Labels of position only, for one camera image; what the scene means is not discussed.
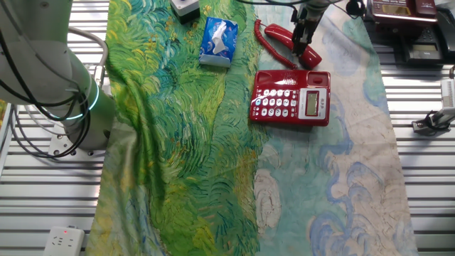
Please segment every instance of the red handset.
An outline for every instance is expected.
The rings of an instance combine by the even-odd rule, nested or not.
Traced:
[[[292,43],[292,32],[278,26],[277,24],[268,25],[264,29],[264,33],[283,43],[289,50],[292,50],[294,47],[294,43]],[[300,64],[306,69],[315,68],[321,61],[321,56],[310,46],[306,47],[304,54],[302,54],[299,58]]]

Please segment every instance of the white power strip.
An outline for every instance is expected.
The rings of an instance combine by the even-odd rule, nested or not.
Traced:
[[[455,82],[453,79],[441,80],[442,112],[455,114]]]
[[[52,227],[45,244],[44,256],[78,256],[83,240],[82,230]]]

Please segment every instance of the painted fabric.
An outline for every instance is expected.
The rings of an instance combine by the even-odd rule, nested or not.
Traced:
[[[417,255],[362,21],[331,7],[311,44],[331,73],[329,125],[280,127],[248,120],[255,73],[284,68],[253,26],[292,29],[291,9],[200,7],[182,26],[168,0],[110,2],[117,121],[86,255]],[[239,25],[229,69],[198,64],[207,16]]]
[[[3,100],[0,100],[0,127],[3,124],[3,118],[5,118],[5,111],[6,111],[7,103]]]

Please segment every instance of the red device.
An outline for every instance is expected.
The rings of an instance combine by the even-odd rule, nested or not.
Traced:
[[[255,35],[257,40],[264,46],[264,48],[269,51],[272,56],[277,59],[280,63],[287,66],[290,69],[297,69],[297,65],[293,64],[290,60],[286,59],[282,55],[280,55],[274,48],[267,42],[264,37],[262,37],[261,31],[259,30],[259,25],[261,24],[261,20],[257,19],[255,21]],[[289,50],[292,50],[294,47],[294,43],[292,43],[292,33],[284,29],[277,24],[272,24],[267,26],[264,29],[264,32],[272,37],[283,43]],[[313,50],[310,46],[307,46],[304,54],[300,56],[299,63],[306,69],[313,69],[315,68],[320,62],[322,61],[321,56]]]
[[[250,119],[327,126],[330,73],[309,70],[261,70],[256,73]]]
[[[278,26],[277,24],[270,24],[264,29],[264,33],[271,38],[275,38],[284,44],[289,50],[292,50],[294,43],[292,43],[292,32],[285,28]],[[321,56],[313,50],[310,46],[307,46],[304,54],[299,58],[299,63],[306,69],[312,70],[322,61]]]

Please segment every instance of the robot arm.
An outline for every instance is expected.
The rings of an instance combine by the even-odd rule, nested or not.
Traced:
[[[293,21],[296,24],[292,34],[294,48],[292,53],[300,57],[308,44],[311,43],[314,31],[319,25],[324,12],[331,4],[338,3],[342,0],[309,0],[300,6],[299,13]],[[349,15],[362,16],[365,12],[363,0],[350,0],[346,5],[346,11]]]
[[[72,3],[0,0],[0,98],[33,104],[62,122],[65,134],[81,149],[102,149],[112,127],[114,101],[67,46]],[[63,104],[72,98],[72,104]],[[83,122],[87,129],[82,133]]]

